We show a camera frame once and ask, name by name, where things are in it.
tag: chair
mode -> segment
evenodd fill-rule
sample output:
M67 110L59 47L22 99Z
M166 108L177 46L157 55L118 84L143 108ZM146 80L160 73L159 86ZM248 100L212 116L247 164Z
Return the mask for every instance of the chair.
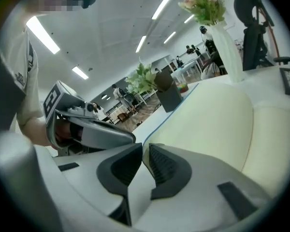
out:
M256 7L256 18L252 15L252 10ZM264 11L266 21L259 24L259 9ZM247 27L244 30L244 56L243 71L255 69L258 65L269 67L273 66L267 59L268 50L264 43L263 34L266 28L274 23L267 13L261 0L234 0L234 10L237 17ZM274 62L288 64L290 57L279 57L273 59Z

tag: blue edge line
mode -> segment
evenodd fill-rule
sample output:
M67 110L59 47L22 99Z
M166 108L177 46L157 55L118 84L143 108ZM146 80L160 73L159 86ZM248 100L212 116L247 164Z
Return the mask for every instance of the blue edge line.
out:
M150 136L152 135L152 134L154 134L168 119L169 119L169 117L171 117L172 116L172 114L180 107L180 105L181 104L183 104L184 103L184 101L189 97L189 95L191 95L192 94L192 92L195 90L195 88L197 87L199 85L199 83L193 88L193 90L183 99L183 101L174 109L174 111L172 111L172 113L156 128L156 129L154 129L150 134L149 134L149 136L148 137L146 137L146 139L145 139L145 141L144 141L144 143L143 143L143 145L146 143L146 141L150 138Z

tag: white t-shirt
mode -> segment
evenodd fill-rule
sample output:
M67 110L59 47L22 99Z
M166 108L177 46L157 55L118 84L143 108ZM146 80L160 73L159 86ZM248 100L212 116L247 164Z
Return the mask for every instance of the white t-shirt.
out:
M100 110L99 110L98 108L97 108L97 110L98 110L97 113L96 113L94 110L93 110L93 113L94 113L95 115L98 116L98 119L99 119L99 120L103 120L103 119L105 119L105 118L106 118L106 115L105 115L105 113L104 113L104 109L101 107Z
M21 8L14 9L5 21L0 34L0 56L14 77L15 83L26 94L11 124L12 131L15 131L16 119L22 126L33 117L43 116L38 92L38 58L33 51L33 66L28 70L29 35L20 21L21 13L24 13Z

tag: floor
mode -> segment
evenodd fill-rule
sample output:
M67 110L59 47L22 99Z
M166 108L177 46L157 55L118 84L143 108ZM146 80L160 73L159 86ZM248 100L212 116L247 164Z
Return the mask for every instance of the floor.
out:
M188 84L195 83L201 80L201 77L197 72L194 72L190 76L185 74L184 78ZM153 114L154 111L156 111L156 109L159 108L160 101L156 95L153 95L146 101L146 103L147 105L143 104L142 107L138 109L138 115L134 117L130 116L124 122L118 122L116 126L124 130L133 132L138 127L138 123L143 123L146 119L148 119L149 116Z

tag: gray flower pot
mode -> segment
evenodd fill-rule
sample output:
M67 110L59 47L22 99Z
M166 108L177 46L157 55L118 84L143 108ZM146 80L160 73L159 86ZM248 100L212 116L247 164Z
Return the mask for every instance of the gray flower pot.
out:
M157 91L156 95L167 113L173 111L183 100L175 82L172 82L167 91Z

